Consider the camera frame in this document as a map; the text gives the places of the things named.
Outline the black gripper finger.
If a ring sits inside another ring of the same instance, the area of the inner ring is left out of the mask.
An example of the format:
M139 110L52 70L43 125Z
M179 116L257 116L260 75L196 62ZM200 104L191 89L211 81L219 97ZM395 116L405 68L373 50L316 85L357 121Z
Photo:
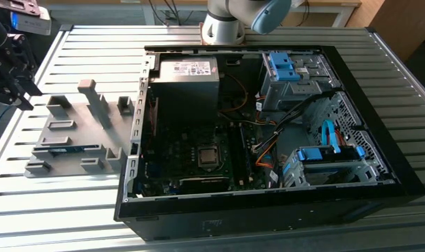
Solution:
M35 83L38 63L24 34L7 34L6 54L11 64L10 75L15 82L31 96L42 96L43 92Z
M0 103L15 106L20 110L32 110L34 105L26 95L30 95L30 88L34 87L34 78L15 79L14 82L0 80Z

